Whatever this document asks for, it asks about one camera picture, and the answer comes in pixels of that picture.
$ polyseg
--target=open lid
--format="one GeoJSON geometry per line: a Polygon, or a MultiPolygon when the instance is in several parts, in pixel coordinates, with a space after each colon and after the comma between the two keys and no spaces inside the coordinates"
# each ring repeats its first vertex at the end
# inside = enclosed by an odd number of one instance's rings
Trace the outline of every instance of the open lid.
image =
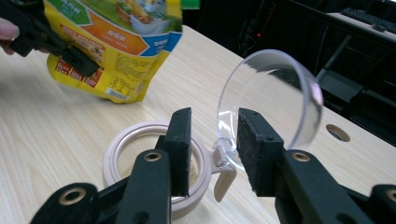
{"type": "Polygon", "coordinates": [[[283,138],[285,149],[306,148],[317,133],[322,94],[312,74],[274,49],[253,53],[231,73],[218,108],[218,147],[244,169],[236,151],[238,109],[257,111],[283,138]]]}

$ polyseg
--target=light wood tabletop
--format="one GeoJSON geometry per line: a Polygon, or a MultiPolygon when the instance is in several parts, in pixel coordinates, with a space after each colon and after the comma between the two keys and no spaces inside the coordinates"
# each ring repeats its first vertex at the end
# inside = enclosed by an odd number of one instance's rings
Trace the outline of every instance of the light wood tabletop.
{"type": "MultiPolygon", "coordinates": [[[[104,188],[107,146],[125,128],[169,120],[192,109],[192,130],[208,150],[215,143],[217,107],[228,76],[242,58],[183,27],[183,36],[152,80],[143,102],[117,105],[56,83],[47,55],[0,53],[0,223],[28,223],[57,189],[76,182],[104,188]]],[[[342,185],[368,195],[376,184],[396,185],[396,148],[324,108],[308,149],[342,185]],[[349,142],[326,129],[344,130],[349,142]]],[[[200,204],[174,223],[278,223],[274,199],[257,198],[245,172],[221,203],[213,175],[200,204]]]]}

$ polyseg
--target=keyboard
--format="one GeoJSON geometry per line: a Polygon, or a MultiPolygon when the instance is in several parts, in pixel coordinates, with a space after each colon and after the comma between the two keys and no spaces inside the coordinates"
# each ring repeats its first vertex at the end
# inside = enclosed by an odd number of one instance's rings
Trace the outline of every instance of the keyboard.
{"type": "Polygon", "coordinates": [[[341,14],[357,21],[362,21],[369,25],[372,25],[374,29],[379,31],[388,31],[396,34],[396,24],[391,21],[386,21],[376,16],[367,14],[364,10],[358,10],[354,8],[345,8],[341,10],[341,14]]]}

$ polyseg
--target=clear plastic lid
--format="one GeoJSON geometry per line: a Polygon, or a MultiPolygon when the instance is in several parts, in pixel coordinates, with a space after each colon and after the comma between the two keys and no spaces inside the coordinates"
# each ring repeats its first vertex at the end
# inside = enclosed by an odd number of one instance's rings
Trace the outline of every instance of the clear plastic lid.
{"type": "Polygon", "coordinates": [[[305,149],[317,133],[322,103],[320,86],[305,67],[282,51],[258,51],[233,70],[224,86],[216,147],[244,169],[236,151],[238,110],[244,107],[264,116],[285,149],[305,149]]]}

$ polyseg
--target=yellow food package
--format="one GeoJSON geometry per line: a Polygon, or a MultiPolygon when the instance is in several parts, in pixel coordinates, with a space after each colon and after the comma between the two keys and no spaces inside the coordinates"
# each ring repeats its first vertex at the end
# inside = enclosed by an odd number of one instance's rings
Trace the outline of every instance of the yellow food package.
{"type": "Polygon", "coordinates": [[[111,100],[142,101],[182,35],[180,0],[44,0],[51,29],[100,68],[91,77],[50,55],[60,83],[111,100]]]}

